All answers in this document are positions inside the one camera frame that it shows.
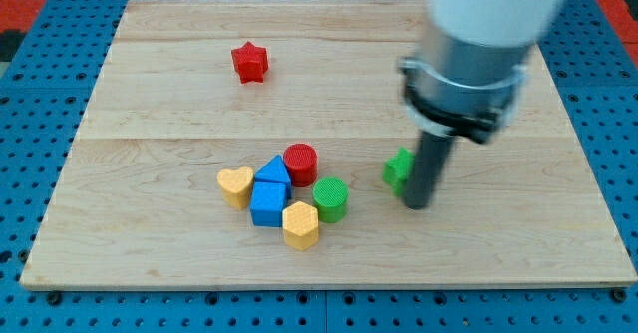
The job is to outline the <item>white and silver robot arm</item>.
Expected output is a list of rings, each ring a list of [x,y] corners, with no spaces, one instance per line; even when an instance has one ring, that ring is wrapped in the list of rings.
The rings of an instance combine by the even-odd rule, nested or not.
[[[515,117],[530,48],[564,0],[431,0],[401,60],[404,105],[423,137],[483,144]]]

